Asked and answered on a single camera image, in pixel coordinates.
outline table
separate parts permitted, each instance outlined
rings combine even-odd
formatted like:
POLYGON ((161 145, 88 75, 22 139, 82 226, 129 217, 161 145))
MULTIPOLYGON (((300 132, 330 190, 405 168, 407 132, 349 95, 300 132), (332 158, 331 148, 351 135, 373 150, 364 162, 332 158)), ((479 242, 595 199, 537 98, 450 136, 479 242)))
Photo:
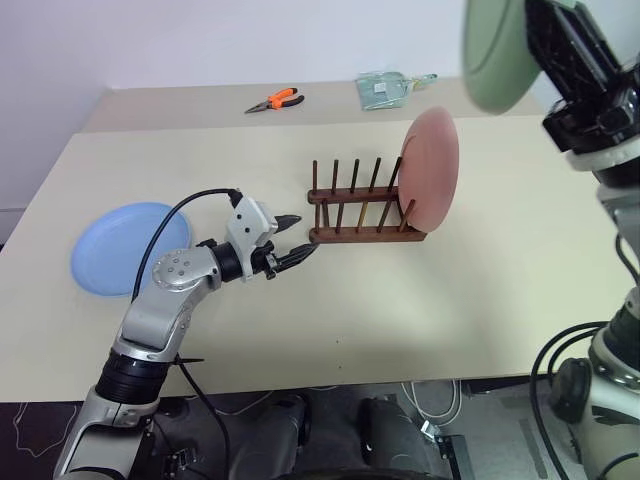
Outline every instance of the table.
MULTIPOLYGON (((275 280, 238 281, 210 295, 181 349, 206 359, 190 367, 204 390, 523 374, 557 331, 608 320, 629 286, 615 229, 596 181, 571 171, 540 121, 455 119, 458 190, 424 242, 321 246, 275 280)), ((311 161, 319 161, 319 184, 329 185, 341 159, 339 183, 347 185, 354 158, 365 183, 379 155, 383 182, 409 125, 75 135, 0 254, 0 401, 78 400, 97 381, 128 300, 81 290, 69 260, 103 213, 239 187, 274 214, 303 215, 274 238, 285 252, 306 241, 313 223, 311 161)), ((221 239, 230 212, 221 198, 185 209, 196 241, 221 239)), ((357 212, 347 209, 345 222, 348 215, 357 212)), ((162 395, 190 393, 174 370, 162 395)))

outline pliers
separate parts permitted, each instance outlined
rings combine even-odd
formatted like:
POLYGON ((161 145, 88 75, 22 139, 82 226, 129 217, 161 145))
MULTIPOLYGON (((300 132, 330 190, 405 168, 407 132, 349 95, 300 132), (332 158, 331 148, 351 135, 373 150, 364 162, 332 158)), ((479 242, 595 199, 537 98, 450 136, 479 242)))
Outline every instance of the pliers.
POLYGON ((258 105, 256 105, 255 107, 251 107, 249 110, 247 110, 244 113, 262 112, 269 108, 273 110, 279 110, 283 107, 293 107, 294 105, 298 105, 299 103, 302 103, 302 101, 304 100, 304 95, 300 95, 291 100, 284 100, 284 99, 292 95, 295 95, 296 93, 298 93, 297 88, 286 88, 284 90, 280 90, 278 93, 275 93, 271 95, 269 98, 267 98, 266 102, 259 103, 258 105))

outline white wall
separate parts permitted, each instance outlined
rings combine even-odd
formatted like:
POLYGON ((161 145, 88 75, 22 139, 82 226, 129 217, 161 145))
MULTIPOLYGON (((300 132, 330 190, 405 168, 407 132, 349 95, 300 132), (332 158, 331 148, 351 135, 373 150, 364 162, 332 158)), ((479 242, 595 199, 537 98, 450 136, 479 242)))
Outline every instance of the white wall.
MULTIPOLYGON (((459 75, 463 3, 2 0, 0 234, 107 87, 459 75)), ((640 2, 587 3, 620 58, 635 53, 640 2)))

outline plate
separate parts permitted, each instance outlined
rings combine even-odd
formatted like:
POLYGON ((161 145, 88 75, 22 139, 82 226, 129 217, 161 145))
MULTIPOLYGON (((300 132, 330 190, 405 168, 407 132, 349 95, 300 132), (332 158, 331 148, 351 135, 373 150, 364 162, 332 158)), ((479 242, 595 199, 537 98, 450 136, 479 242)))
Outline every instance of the plate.
POLYGON ((527 45, 525 8, 524 0, 467 0, 464 83, 486 112, 509 110, 540 73, 527 45))
MULTIPOLYGON (((89 226, 71 254, 71 274, 78 285, 105 297, 131 294, 142 255, 171 208, 162 203, 134 203, 112 210, 89 226)), ((189 223, 178 212, 151 252, 142 288, 155 260, 169 250, 188 248, 190 243, 189 223)))
POLYGON ((449 211, 458 182, 458 135, 449 112, 435 107, 413 122, 402 146, 398 196, 402 211, 415 199, 407 222, 429 233, 449 211))

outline white cable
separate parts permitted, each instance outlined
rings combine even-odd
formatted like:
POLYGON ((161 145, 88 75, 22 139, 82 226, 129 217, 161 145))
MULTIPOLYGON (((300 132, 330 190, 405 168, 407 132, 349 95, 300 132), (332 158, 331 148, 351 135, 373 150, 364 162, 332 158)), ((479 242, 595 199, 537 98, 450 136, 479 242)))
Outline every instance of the white cable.
POLYGON ((244 412, 246 412, 250 408, 253 408, 256 405, 258 405, 259 403, 264 402, 271 395, 273 395, 273 390, 271 390, 270 392, 265 393, 263 396, 261 396, 255 402, 252 402, 249 405, 247 405, 246 407, 242 407, 240 410, 236 410, 235 412, 223 412, 222 410, 218 410, 217 408, 216 408, 216 412, 218 412, 220 415, 226 415, 226 416, 229 416, 229 417, 235 417, 236 415, 242 415, 244 412))
POLYGON ((462 381, 460 380, 458 380, 458 390, 460 391, 460 398, 458 400, 458 408, 456 409, 456 413, 449 420, 438 425, 438 427, 446 427, 450 423, 453 423, 453 421, 458 418, 458 415, 460 415, 460 411, 462 410, 462 381))
POLYGON ((402 390, 404 391, 405 396, 407 397, 407 399, 409 400, 411 405, 413 405, 414 408, 416 410, 418 410, 418 413, 420 414, 420 416, 422 418, 425 418, 425 417, 429 417, 429 418, 445 418, 445 417, 448 417, 449 415, 451 415, 453 413, 453 411, 456 408, 456 400, 458 398, 458 394, 460 393, 458 391, 459 390, 458 384, 456 383, 455 380, 451 380, 451 386, 453 388, 453 393, 452 393, 452 396, 451 396, 451 404, 449 405, 449 408, 447 408, 447 410, 442 412, 442 413, 430 413, 430 412, 427 412, 426 410, 424 410, 420 406, 420 402, 418 401, 418 397, 416 395, 415 384, 416 384, 416 382, 410 382, 411 394, 412 394, 411 397, 409 396, 409 392, 407 392, 407 389, 404 386, 404 383, 402 383, 401 385, 402 385, 402 390))
POLYGON ((73 422, 73 419, 75 418, 76 413, 78 413, 78 407, 75 406, 75 405, 73 406, 73 413, 71 414, 71 417, 67 421, 67 425, 64 427, 64 433, 62 434, 62 438, 60 440, 58 440, 57 442, 49 445, 47 448, 42 450, 40 453, 35 453, 29 447, 21 447, 20 446, 20 428, 18 427, 18 425, 22 421, 22 417, 24 416, 25 412, 27 411, 27 407, 28 406, 29 406, 28 402, 27 403, 21 403, 20 406, 18 407, 18 413, 15 415, 15 417, 13 417, 13 421, 11 422, 13 424, 14 430, 16 431, 16 450, 18 452, 27 452, 33 458, 40 458, 42 455, 47 453, 49 450, 51 450, 52 448, 57 447, 58 445, 62 444, 66 440, 67 434, 69 433, 69 427, 71 426, 71 423, 73 422))
POLYGON ((340 385, 333 385, 331 387, 309 387, 309 390, 315 390, 316 392, 327 392, 329 390, 335 390, 340 385))
POLYGON ((409 401, 409 403, 411 405, 413 405, 413 408, 415 408, 418 411, 418 414, 422 417, 422 419, 424 420, 424 415, 422 414, 422 411, 418 408, 418 406, 416 405, 416 402, 413 401, 413 399, 411 398, 411 396, 409 395, 409 392, 407 392, 407 387, 404 386, 404 382, 400 384, 400 386, 402 387, 402 391, 404 392, 404 396, 407 397, 407 400, 409 401))
POLYGON ((454 410, 456 410, 455 413, 453 413, 453 417, 451 417, 445 423, 436 424, 435 422, 431 422, 431 423, 434 423, 434 425, 437 425, 437 426, 440 427, 440 426, 444 426, 444 425, 449 425, 460 414, 460 410, 462 409, 462 382, 460 380, 458 380, 457 382, 456 382, 456 380, 451 380, 451 384, 453 386, 453 394, 452 394, 452 398, 451 398, 451 405, 449 406, 449 408, 447 409, 446 412, 443 412, 443 413, 437 414, 437 415, 432 415, 432 414, 430 414, 429 412, 426 412, 425 410, 423 410, 420 407, 420 403, 418 402, 418 398, 416 396, 415 382, 410 382, 410 384, 411 384, 411 392, 412 392, 413 395, 409 395, 409 392, 407 391, 407 388, 405 387, 404 383, 401 383, 400 385, 402 387, 402 391, 404 392, 405 397, 407 397, 407 400, 409 401, 409 403, 411 405, 413 405, 413 407, 418 411, 418 414, 420 415, 420 417, 422 417, 423 420, 431 420, 431 419, 435 419, 435 418, 445 418, 445 417, 451 415, 454 410))
POLYGON ((420 406, 420 402, 418 402, 418 397, 416 395, 416 387, 415 387, 415 382, 411 382, 411 393, 413 394, 413 400, 416 402, 416 405, 418 406, 418 408, 422 411, 422 413, 429 417, 429 418, 445 418, 448 417, 449 415, 451 415, 451 413, 453 413, 453 410, 456 407, 456 399, 458 397, 459 389, 456 387, 456 381, 455 380, 451 380, 451 388, 452 388, 452 394, 451 394, 451 404, 449 405, 449 408, 442 413, 430 413, 427 412, 426 410, 424 410, 421 406, 420 406))

